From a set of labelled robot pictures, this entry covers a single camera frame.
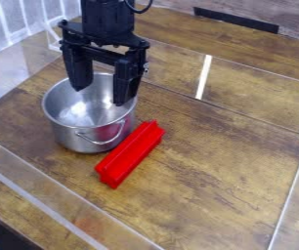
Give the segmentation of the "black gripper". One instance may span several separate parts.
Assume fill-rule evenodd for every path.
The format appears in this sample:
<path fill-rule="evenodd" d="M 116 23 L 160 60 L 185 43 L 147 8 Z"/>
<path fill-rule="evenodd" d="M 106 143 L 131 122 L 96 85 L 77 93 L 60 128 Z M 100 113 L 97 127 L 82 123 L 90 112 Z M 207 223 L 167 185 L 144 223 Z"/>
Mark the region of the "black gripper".
<path fill-rule="evenodd" d="M 92 61 L 115 64 L 113 103 L 121 106 L 136 95 L 148 71 L 149 42 L 135 34 L 135 0 L 81 0 L 82 21 L 58 22 L 65 68 L 73 89 L 80 92 L 92 83 Z M 104 46 L 124 46 L 117 54 Z"/>

